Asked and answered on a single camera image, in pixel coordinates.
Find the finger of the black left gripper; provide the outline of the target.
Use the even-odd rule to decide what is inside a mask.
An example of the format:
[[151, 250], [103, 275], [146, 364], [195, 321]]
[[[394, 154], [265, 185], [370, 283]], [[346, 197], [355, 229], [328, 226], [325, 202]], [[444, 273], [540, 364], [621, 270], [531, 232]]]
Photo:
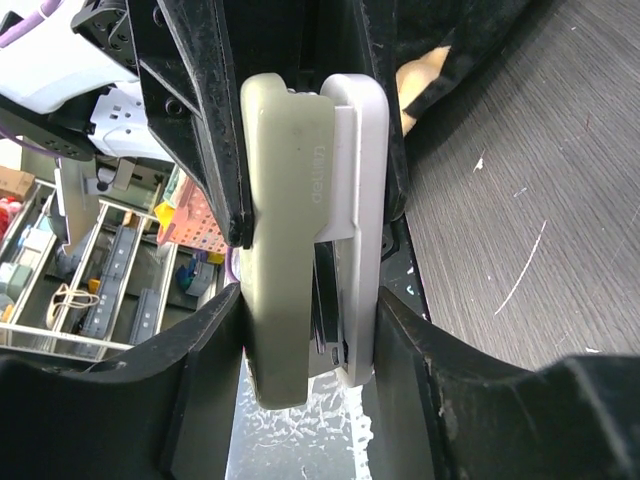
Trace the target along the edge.
[[366, 74], [384, 90], [389, 104], [388, 166], [384, 217], [387, 223], [405, 211], [409, 190], [408, 163], [400, 123], [396, 84], [397, 3], [395, 1], [335, 1], [335, 39], [340, 52], [334, 69]]
[[226, 243], [252, 242], [239, 86], [221, 1], [130, 1], [152, 137], [204, 193]]

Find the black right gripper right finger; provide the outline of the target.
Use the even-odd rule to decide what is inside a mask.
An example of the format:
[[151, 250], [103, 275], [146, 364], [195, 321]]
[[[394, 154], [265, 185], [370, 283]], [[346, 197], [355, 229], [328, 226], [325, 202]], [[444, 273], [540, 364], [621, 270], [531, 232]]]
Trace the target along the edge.
[[374, 370], [396, 479], [635, 479], [639, 360], [500, 361], [381, 289]]

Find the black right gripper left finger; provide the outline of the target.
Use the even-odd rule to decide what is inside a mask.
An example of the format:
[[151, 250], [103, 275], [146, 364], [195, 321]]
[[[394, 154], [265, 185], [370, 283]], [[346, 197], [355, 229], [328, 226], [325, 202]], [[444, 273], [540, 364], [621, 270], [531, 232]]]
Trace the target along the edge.
[[72, 371], [1, 359], [5, 479], [221, 479], [242, 357], [227, 286], [189, 318]]

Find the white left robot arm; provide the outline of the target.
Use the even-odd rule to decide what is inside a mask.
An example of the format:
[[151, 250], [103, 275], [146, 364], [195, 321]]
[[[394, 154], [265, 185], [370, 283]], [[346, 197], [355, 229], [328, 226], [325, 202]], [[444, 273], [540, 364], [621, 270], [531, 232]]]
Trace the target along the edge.
[[175, 162], [245, 247], [241, 83], [365, 73], [389, 87], [394, 16], [389, 1], [5, 1], [1, 126], [76, 161]]

